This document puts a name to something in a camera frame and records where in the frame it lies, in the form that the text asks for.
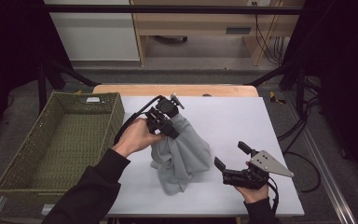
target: gray cloth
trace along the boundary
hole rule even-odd
[[[173,195],[184,192],[191,175],[210,168],[210,146],[181,114],[171,119],[179,136],[153,144],[151,166],[158,170],[159,181],[165,192]]]

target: white cabinet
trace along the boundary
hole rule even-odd
[[[128,5],[128,0],[45,0],[46,4]],[[139,61],[130,13],[50,13],[71,61]]]

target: metal bracket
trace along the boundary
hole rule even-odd
[[[179,105],[182,109],[185,109],[185,107],[180,103],[179,99],[176,97],[176,94],[173,93],[171,94],[171,99],[177,103],[177,105]]]
[[[280,162],[276,161],[267,151],[262,150],[251,158],[251,164],[255,165],[259,169],[273,173],[276,175],[285,175],[289,177],[295,176],[290,170],[284,167]]]

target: black pole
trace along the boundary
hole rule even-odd
[[[47,61],[47,64],[52,66],[53,68],[58,69],[59,71],[65,73],[66,75],[69,75],[70,77],[73,77],[73,78],[81,81],[82,83],[86,84],[89,87],[95,87],[95,86],[101,85],[101,83],[91,81],[88,78],[83,77],[80,74],[78,74],[75,70],[65,67],[62,64],[57,63],[55,61],[49,60],[49,61]]]
[[[42,110],[48,101],[46,93],[46,77],[44,70],[44,65],[43,63],[41,63],[40,67],[38,67],[37,69],[37,86],[39,90],[39,114],[42,113]]]
[[[187,14],[257,14],[304,15],[317,11],[303,7],[213,7],[213,6],[127,6],[127,5],[28,5],[25,9],[67,13],[187,13]]]
[[[273,77],[276,77],[278,75],[281,75],[281,74],[284,74],[288,69],[290,69],[292,66],[294,65],[293,62],[288,62],[288,63],[285,63],[283,65],[281,65],[280,67],[277,67],[276,69],[268,72],[267,74],[265,74],[264,76],[256,79],[255,81],[253,82],[250,82],[250,83],[246,83],[246,84],[243,84],[243,85],[251,85],[251,86],[254,86],[254,87],[257,87],[261,84],[263,84],[264,82],[270,80],[271,78]]]

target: gray floor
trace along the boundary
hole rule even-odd
[[[76,69],[85,77],[102,83],[243,84],[263,76],[276,67],[267,60],[264,60],[260,66],[253,67],[240,37],[190,36],[186,43],[151,38],[149,44],[144,67],[138,63],[76,63]],[[90,91],[90,88],[78,84],[71,78],[65,77],[65,79],[68,81],[65,91],[78,89]],[[276,77],[258,87],[260,96],[265,99],[277,136],[296,123],[289,105],[272,103],[269,100],[270,91],[275,91],[279,99],[283,98],[276,85],[279,80],[280,78]],[[307,91],[306,96],[309,99],[312,94]],[[36,82],[30,82],[12,91],[9,101],[12,104],[7,108],[0,123],[0,175],[37,118]],[[341,158],[337,140],[324,115],[319,113],[320,109],[315,106],[311,110],[308,128],[358,223],[358,164],[356,161]],[[290,137],[283,141],[282,149],[285,149],[290,141]],[[307,145],[301,135],[292,146],[292,150],[309,157]],[[285,159],[289,169],[296,174],[294,181],[298,189],[307,189],[316,183],[316,175],[308,164],[293,156],[286,156]],[[341,223],[324,186],[311,193],[301,194],[299,198],[305,216],[283,218],[283,223]],[[40,215],[41,208],[42,206],[25,205],[8,200],[0,218],[40,219],[43,218]]]

